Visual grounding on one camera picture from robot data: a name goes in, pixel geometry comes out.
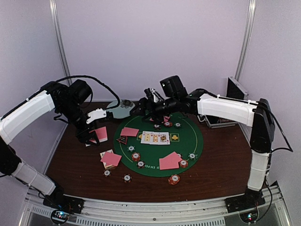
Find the red chips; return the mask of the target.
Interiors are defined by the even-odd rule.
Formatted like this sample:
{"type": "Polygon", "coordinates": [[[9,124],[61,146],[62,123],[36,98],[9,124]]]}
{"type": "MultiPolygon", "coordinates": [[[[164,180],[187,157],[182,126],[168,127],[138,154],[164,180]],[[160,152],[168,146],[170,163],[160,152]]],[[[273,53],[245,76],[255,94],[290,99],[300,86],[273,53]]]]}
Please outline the red chips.
{"type": "Polygon", "coordinates": [[[134,162],[138,162],[141,158],[141,155],[139,153],[132,153],[132,160],[134,162]]]}
{"type": "Polygon", "coordinates": [[[179,162],[179,166],[180,166],[181,168],[186,168],[186,167],[188,167],[188,161],[187,161],[187,160],[181,160],[181,161],[179,162]]]}

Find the black triangular dealer button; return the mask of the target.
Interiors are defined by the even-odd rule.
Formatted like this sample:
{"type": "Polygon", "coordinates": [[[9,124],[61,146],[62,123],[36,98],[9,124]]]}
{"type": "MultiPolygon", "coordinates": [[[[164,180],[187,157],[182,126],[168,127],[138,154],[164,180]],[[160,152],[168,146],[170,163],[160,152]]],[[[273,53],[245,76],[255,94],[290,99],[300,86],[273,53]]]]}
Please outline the black triangular dealer button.
{"type": "Polygon", "coordinates": [[[120,138],[117,139],[117,141],[120,143],[120,144],[124,144],[126,145],[127,144],[127,136],[121,136],[120,138]]]}

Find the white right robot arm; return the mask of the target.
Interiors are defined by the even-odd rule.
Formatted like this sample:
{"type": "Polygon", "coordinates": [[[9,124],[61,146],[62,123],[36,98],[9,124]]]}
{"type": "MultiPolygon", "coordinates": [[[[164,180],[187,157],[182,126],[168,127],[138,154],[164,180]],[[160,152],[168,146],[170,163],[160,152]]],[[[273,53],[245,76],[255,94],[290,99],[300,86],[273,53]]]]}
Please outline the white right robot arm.
{"type": "Polygon", "coordinates": [[[151,118],[156,124],[163,122],[164,116],[181,112],[195,116],[209,115],[236,121],[252,128],[250,148],[252,161],[246,194],[241,197],[241,204],[250,208],[259,200],[258,191],[262,189],[269,170],[275,124],[270,117],[270,107],[266,99],[243,101],[221,97],[205,89],[196,89],[187,93],[185,88],[168,88],[164,91],[166,99],[154,101],[153,93],[146,89],[146,96],[130,111],[130,115],[151,118]]]}

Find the red poker chip stack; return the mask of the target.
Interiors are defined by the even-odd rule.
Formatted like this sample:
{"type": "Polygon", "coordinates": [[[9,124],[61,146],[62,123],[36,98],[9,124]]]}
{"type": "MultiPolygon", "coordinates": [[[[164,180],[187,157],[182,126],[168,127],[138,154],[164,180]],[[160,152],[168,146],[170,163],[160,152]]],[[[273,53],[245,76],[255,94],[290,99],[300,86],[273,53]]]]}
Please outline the red poker chip stack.
{"type": "Polygon", "coordinates": [[[168,183],[170,185],[176,185],[179,183],[179,181],[180,181],[180,176],[177,174],[173,174],[168,178],[168,183]]]}

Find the brown poker chip stack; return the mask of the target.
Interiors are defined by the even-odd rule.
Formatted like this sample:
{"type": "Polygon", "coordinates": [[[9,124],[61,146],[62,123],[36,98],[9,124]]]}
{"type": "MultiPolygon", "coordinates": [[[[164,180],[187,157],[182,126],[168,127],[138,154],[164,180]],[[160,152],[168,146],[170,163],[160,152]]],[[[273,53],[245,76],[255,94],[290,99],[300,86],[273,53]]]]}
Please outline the brown poker chip stack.
{"type": "Polygon", "coordinates": [[[124,181],[125,183],[130,183],[130,182],[132,181],[131,175],[125,174],[125,175],[123,176],[123,181],[124,181]]]}

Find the red-backed playing card deck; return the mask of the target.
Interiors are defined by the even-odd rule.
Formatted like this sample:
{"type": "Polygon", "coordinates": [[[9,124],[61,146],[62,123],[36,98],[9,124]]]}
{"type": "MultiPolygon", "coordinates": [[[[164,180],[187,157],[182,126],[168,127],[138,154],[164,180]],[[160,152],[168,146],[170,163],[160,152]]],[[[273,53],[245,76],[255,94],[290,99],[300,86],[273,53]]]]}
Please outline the red-backed playing card deck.
{"type": "Polygon", "coordinates": [[[92,132],[95,132],[98,138],[98,141],[105,142],[108,140],[108,135],[107,135],[107,128],[106,127],[101,127],[98,129],[93,130],[92,132]]]}

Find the single brown chip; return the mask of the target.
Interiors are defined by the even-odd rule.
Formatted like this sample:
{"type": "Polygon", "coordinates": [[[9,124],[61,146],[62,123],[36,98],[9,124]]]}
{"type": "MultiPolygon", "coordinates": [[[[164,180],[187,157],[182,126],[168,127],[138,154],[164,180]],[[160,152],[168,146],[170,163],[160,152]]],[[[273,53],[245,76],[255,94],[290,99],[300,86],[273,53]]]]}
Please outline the single brown chip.
{"type": "Polygon", "coordinates": [[[111,176],[111,171],[110,171],[110,170],[105,170],[105,171],[103,172],[103,175],[104,175],[105,177],[109,177],[109,176],[111,176]]]}

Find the small red chip stack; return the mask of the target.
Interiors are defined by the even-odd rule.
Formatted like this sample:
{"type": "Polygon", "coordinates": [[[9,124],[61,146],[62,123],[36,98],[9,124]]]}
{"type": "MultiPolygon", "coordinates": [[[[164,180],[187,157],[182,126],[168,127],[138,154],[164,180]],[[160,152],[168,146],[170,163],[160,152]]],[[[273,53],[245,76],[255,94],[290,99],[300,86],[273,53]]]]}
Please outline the small red chip stack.
{"type": "Polygon", "coordinates": [[[164,126],[166,127],[171,127],[172,125],[173,125],[172,122],[169,121],[164,122],[164,126]]]}

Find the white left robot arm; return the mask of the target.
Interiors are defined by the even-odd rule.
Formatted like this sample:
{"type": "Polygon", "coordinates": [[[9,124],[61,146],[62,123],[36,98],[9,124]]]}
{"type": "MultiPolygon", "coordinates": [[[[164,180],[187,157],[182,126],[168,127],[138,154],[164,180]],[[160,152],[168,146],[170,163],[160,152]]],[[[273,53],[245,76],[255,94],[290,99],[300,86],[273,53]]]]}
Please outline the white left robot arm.
{"type": "Polygon", "coordinates": [[[67,86],[60,81],[51,81],[42,86],[28,99],[14,107],[0,119],[0,174],[12,176],[26,185],[36,188],[45,195],[57,209],[67,206],[68,200],[56,190],[53,180],[40,173],[19,157],[12,147],[14,140],[24,131],[29,131],[41,117],[49,112],[64,116],[66,122],[76,128],[76,138],[86,145],[98,145],[95,132],[96,121],[107,113],[102,108],[85,113],[81,104],[92,94],[83,80],[76,80],[67,86]]]}

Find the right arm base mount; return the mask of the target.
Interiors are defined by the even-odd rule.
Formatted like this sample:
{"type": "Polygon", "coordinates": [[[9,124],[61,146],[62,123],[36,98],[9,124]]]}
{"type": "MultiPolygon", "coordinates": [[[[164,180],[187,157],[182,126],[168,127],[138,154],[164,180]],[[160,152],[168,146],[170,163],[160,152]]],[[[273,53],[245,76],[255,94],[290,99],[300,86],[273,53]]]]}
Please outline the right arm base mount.
{"type": "Polygon", "coordinates": [[[256,208],[266,203],[261,191],[247,190],[243,195],[226,198],[225,205],[228,213],[256,208]]]}

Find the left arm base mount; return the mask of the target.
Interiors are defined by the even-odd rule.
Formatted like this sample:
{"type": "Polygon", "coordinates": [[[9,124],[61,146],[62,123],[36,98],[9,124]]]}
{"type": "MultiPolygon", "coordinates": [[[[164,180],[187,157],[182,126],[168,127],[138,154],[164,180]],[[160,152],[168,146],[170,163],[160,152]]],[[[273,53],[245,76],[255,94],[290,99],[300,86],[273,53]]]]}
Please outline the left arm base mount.
{"type": "Polygon", "coordinates": [[[70,214],[80,214],[83,209],[84,200],[64,194],[64,189],[55,182],[55,189],[50,195],[45,195],[43,205],[63,210],[70,214]]]}

